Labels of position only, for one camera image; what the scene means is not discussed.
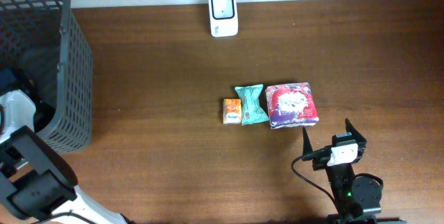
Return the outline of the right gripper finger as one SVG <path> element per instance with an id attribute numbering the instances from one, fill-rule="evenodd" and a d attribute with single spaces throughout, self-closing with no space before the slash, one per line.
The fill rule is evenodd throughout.
<path id="1" fill-rule="evenodd" d="M 366 143 L 366 138 L 357 131 L 348 118 L 345 119 L 345 129 L 351 133 L 357 143 Z"/>
<path id="2" fill-rule="evenodd" d="M 313 150 L 306 127 L 302 128 L 302 135 L 303 135 L 302 161 L 306 162 L 309 160 L 317 160 L 321 159 L 322 157 L 327 157 L 330 155 L 328 146 L 318 150 Z"/>

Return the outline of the pink purple pad pack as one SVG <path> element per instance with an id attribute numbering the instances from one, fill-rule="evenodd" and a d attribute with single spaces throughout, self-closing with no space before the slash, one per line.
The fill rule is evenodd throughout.
<path id="1" fill-rule="evenodd" d="M 265 92 L 271 129 L 318 123 L 319 116 L 309 83 L 271 85 Z"/>

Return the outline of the teal snack pouch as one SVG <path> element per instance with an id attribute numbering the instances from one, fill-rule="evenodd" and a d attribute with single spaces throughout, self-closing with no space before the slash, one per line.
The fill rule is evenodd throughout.
<path id="1" fill-rule="evenodd" d="M 264 88 L 263 84 L 235 87 L 234 90 L 241 99 L 241 112 L 243 126 L 262 123 L 269 120 L 267 113 L 259 102 L 259 96 Z"/>

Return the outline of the orange tissue pack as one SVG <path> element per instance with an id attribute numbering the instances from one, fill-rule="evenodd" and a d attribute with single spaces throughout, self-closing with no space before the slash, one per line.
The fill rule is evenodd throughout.
<path id="1" fill-rule="evenodd" d="M 242 122 L 241 100 L 226 98 L 223 100 L 223 124 L 240 124 Z"/>

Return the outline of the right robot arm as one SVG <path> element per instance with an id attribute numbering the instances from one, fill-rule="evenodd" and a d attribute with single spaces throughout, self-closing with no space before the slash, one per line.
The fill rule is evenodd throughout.
<path id="1" fill-rule="evenodd" d="M 353 171 L 353 164 L 363 157 L 367 140 L 345 120 L 345 132 L 332 137 L 332 144 L 314 150 L 307 130 L 302 129 L 302 161 L 312 162 L 314 171 L 324 170 L 331 188 L 327 196 L 337 213 L 326 218 L 327 223 L 376 223 L 382 211 L 383 180 L 368 173 Z"/>

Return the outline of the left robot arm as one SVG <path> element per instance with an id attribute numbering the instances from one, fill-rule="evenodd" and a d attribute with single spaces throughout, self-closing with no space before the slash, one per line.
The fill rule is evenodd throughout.
<path id="1" fill-rule="evenodd" d="M 89 197 L 70 165 L 37 136 L 54 112 L 23 71 L 1 70 L 1 204 L 37 223 L 129 223 Z"/>

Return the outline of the white barcode scanner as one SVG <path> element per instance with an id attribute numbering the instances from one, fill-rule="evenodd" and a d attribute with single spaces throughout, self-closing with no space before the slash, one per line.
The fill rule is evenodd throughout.
<path id="1" fill-rule="evenodd" d="M 232 37 L 239 32 L 237 0 L 208 0 L 212 37 Z"/>

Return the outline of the grey plastic mesh basket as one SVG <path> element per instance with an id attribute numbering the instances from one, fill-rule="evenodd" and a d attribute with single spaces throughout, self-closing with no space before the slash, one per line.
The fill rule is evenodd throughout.
<path id="1" fill-rule="evenodd" d="M 1 0 L 1 67 L 22 70 L 53 108 L 37 135 L 57 153 L 92 140 L 92 51 L 71 0 Z"/>

